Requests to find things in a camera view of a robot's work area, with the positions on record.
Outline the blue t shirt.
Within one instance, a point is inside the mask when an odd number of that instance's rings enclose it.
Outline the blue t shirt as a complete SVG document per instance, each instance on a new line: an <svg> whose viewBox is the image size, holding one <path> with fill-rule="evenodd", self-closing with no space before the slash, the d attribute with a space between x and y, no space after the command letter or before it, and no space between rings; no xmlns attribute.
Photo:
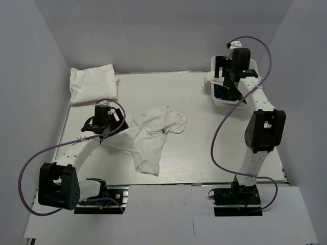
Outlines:
<svg viewBox="0 0 327 245"><path fill-rule="evenodd" d="M220 85L214 85L214 96L217 99L229 101L228 88Z"/></svg>

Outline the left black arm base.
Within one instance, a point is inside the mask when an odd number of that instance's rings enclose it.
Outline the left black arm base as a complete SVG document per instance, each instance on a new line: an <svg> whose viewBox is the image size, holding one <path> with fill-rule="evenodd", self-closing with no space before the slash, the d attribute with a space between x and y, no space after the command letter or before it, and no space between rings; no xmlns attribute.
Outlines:
<svg viewBox="0 0 327 245"><path fill-rule="evenodd" d="M79 185L81 197L74 214L123 214L128 200L127 186L110 186L97 178L88 178Z"/></svg>

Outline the white plastic laundry basket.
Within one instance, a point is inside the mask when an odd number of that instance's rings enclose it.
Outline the white plastic laundry basket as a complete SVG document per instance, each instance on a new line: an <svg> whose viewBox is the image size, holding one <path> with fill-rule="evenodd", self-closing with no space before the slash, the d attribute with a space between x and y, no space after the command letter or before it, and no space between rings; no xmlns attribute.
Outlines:
<svg viewBox="0 0 327 245"><path fill-rule="evenodd" d="M213 56L211 58L211 71L215 71L215 63L216 63L215 60L216 60L216 57ZM252 58L250 59L249 68L254 69L256 71L256 73L259 75L257 62ZM212 99L214 101L214 105L216 107L219 107L219 108L233 107L237 103L237 101L225 101L225 100L215 97L213 83L211 83L210 88L211 88L211 97L212 97Z"/></svg>

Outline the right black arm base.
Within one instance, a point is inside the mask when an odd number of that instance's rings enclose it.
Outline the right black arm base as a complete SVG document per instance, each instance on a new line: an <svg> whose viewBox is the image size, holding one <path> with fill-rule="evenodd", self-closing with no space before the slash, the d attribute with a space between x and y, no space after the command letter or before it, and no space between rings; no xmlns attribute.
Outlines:
<svg viewBox="0 0 327 245"><path fill-rule="evenodd" d="M208 192L214 201L215 217L261 216L261 200L256 185L240 185L236 180L229 188L214 188Z"/></svg>

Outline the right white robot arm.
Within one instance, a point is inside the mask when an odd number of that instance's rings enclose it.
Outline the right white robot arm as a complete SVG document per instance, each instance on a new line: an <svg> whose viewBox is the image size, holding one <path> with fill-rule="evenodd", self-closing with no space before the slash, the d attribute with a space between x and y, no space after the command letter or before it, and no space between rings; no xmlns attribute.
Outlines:
<svg viewBox="0 0 327 245"><path fill-rule="evenodd" d="M216 68L222 67L222 78L237 85L252 113L244 133L247 150L240 170L235 173L234 181L239 186L230 191L231 199L238 204L249 198L246 187L256 184L264 160L281 143L286 121L285 112L277 110L264 94L264 79L250 68L250 58L250 50L240 46L230 46L227 56L216 58Z"/></svg>

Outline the folded white t shirt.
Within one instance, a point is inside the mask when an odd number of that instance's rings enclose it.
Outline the folded white t shirt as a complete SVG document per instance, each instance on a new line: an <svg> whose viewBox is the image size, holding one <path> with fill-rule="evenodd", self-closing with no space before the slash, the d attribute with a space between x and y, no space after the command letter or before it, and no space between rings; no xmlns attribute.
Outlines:
<svg viewBox="0 0 327 245"><path fill-rule="evenodd" d="M113 65L78 70L71 68L69 78L71 105L118 98L118 81Z"/></svg>

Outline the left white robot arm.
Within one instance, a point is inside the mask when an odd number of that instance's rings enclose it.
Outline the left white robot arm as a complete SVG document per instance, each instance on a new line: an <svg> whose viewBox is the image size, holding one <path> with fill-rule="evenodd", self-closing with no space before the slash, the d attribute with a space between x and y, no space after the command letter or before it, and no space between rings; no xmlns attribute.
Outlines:
<svg viewBox="0 0 327 245"><path fill-rule="evenodd" d="M95 113L81 128L79 139L53 163L39 171L38 202L43 206L74 210L83 201L104 203L106 182L97 178L78 179L78 172L91 153L108 137L128 129L119 108L96 105Z"/></svg>

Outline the white graphic t shirt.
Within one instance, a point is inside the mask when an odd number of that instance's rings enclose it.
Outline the white graphic t shirt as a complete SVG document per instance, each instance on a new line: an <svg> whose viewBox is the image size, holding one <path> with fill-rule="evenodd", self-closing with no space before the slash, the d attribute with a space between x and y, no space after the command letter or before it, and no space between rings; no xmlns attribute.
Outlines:
<svg viewBox="0 0 327 245"><path fill-rule="evenodd" d="M186 123L185 114L168 106L156 107L134 116L128 129L103 140L102 145L131 155L137 172L158 176L168 133L182 133Z"/></svg>

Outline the dark green white t shirt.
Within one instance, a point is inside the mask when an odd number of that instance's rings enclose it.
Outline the dark green white t shirt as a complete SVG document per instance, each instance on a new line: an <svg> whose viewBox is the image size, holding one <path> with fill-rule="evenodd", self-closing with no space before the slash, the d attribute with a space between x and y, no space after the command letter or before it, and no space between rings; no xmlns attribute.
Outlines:
<svg viewBox="0 0 327 245"><path fill-rule="evenodd" d="M211 83L228 88L229 101L240 101L243 95L238 91L236 84L230 79L225 79L222 75L215 78L215 71L207 72L204 76L204 86L210 88Z"/></svg>

